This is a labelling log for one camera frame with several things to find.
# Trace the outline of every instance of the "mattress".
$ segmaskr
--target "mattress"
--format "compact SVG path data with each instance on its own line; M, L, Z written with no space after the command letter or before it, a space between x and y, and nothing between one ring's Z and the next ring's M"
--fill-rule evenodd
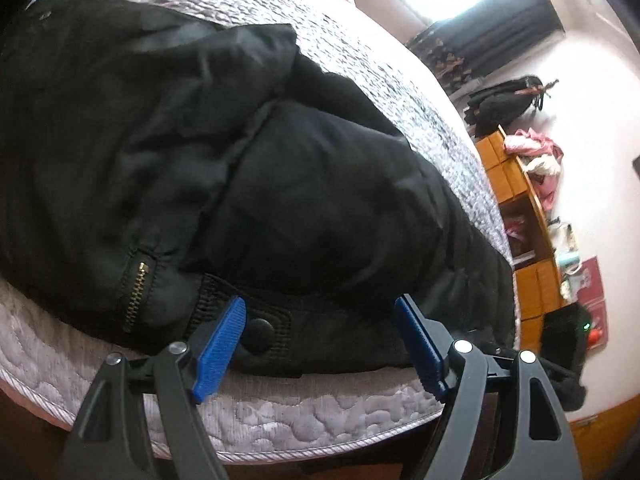
M438 168L471 222L511 261L494 194L462 120L433 75L353 6L343 0L130 1L225 25L291 23L302 53L324 70L352 78ZM114 350L134 356L63 324L4 281L0 324L2 387L67 428L104 357ZM154 452L166 458L153 396L145 396L145 409ZM386 368L293 379L230 372L199 410L223 461L256 463L367 446L434 419L442 405L423 390L412 368Z

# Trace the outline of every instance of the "snap button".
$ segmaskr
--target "snap button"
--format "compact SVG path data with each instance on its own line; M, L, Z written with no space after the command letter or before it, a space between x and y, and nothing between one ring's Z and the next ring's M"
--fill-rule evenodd
M276 331L266 319L255 317L247 321L240 342L251 354L262 354L273 346Z

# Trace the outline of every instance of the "wooden drawer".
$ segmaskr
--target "wooden drawer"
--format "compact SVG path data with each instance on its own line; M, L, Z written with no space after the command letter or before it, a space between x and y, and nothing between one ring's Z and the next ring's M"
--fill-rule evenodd
M494 152L494 147L491 145L489 137L485 137L476 142L476 150L478 150L478 155L480 155L480 160L482 160L482 166L486 170L490 170L500 164L500 160L498 160L498 156Z
M527 192L527 180L520 164L514 158L486 170L486 176L489 178L498 203L506 202L514 196Z
M511 192L514 196L527 192L527 180L525 179L520 163L515 158L510 158L503 162L502 169L504 170L504 174L507 177Z
M531 319L542 315L542 295L538 281L537 265L516 270L520 319Z
M540 299L542 300L542 311L545 314L553 312L562 305L560 296L560 284L556 267L551 260L545 260L536 265L538 283L540 284Z
M500 132L495 132L490 136L476 142L476 150L482 160L482 166L490 170L507 160L507 155L502 148L504 139Z
M491 189L494 190L498 204L513 198L513 191L511 190L511 186L507 179L507 175L504 173L502 165L486 170L486 176L489 178Z
M528 319L521 323L520 350L531 350L540 353L540 338L542 337L542 316Z
M548 314L561 306L562 298L552 260L516 270L520 319Z
M495 156L498 157L500 162L504 162L509 158L509 156L504 153L504 133L503 132L494 132L490 136L487 137L491 146L494 149Z

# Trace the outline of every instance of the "black curtain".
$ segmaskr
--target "black curtain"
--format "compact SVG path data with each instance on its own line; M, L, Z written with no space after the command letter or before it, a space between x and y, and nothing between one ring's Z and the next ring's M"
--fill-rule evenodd
M408 41L448 95L564 30L549 0L482 0Z

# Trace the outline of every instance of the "gold zipper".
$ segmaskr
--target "gold zipper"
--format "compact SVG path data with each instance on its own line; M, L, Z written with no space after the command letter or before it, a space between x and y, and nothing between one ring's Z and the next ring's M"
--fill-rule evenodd
M140 262L122 326L124 332L131 333L133 331L133 325L138 317L138 309L140 308L140 303L142 303L142 297L145 292L145 282L148 273L149 266L145 262Z

